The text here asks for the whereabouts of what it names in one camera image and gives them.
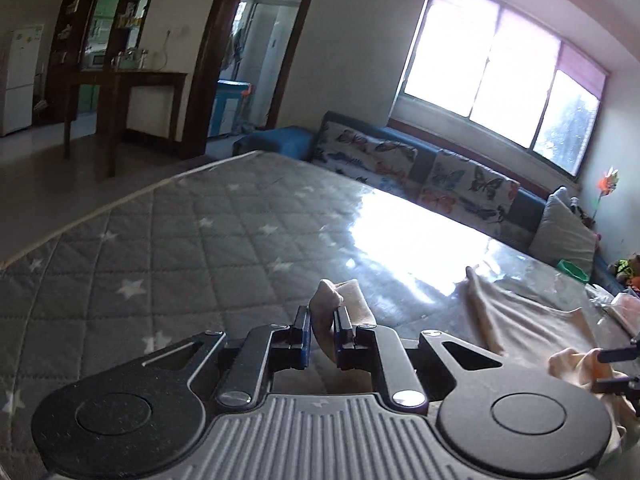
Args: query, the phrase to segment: refrigerator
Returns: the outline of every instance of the refrigerator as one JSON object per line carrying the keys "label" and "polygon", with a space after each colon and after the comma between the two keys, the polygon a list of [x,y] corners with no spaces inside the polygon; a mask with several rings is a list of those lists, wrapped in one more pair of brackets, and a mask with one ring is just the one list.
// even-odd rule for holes
{"label": "refrigerator", "polygon": [[0,52],[0,136],[31,126],[42,27],[14,30]]}

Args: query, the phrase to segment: wooden table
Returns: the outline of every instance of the wooden table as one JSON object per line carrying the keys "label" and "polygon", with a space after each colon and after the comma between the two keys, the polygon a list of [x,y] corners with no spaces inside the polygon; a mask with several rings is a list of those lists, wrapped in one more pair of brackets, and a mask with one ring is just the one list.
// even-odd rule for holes
{"label": "wooden table", "polygon": [[107,137],[107,172],[109,176],[114,176],[116,171],[116,147],[122,138],[124,129],[127,127],[131,89],[135,86],[171,86],[174,89],[171,118],[169,120],[169,139],[175,140],[185,78],[185,73],[145,70],[87,70],[74,72],[66,76],[64,157],[69,158],[71,153],[71,122],[76,116],[80,85],[100,85],[101,88],[111,90],[108,117],[100,117],[99,114],[98,120],[108,121],[105,128]]}

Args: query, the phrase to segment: gray pillow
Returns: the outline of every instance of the gray pillow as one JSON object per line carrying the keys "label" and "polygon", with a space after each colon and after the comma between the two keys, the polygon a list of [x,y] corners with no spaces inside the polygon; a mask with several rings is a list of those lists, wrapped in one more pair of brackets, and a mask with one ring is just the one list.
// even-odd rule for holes
{"label": "gray pillow", "polygon": [[549,196],[540,227],[533,237],[529,254],[535,259],[556,266],[567,260],[580,267],[588,276],[593,269],[596,234],[564,204],[558,192]]}

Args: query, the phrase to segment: metal pivot screw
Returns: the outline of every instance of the metal pivot screw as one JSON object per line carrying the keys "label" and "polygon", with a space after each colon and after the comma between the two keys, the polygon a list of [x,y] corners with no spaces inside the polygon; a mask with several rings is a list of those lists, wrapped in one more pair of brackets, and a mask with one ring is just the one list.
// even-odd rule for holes
{"label": "metal pivot screw", "polygon": [[391,398],[396,404],[406,408],[416,408],[424,404],[424,401],[427,400],[422,393],[416,392],[415,390],[402,390],[401,392],[394,393]]}
{"label": "metal pivot screw", "polygon": [[251,395],[245,392],[231,391],[223,392],[218,396],[218,402],[230,408],[240,408],[251,402]]}

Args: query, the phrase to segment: ribbed gray surface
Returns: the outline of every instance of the ribbed gray surface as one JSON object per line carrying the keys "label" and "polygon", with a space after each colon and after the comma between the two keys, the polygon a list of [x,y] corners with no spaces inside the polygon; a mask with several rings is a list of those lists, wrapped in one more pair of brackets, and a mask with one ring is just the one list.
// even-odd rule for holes
{"label": "ribbed gray surface", "polygon": [[485,479],[457,464],[419,416],[375,396],[269,396],[260,410],[222,416],[206,442],[155,479]]}

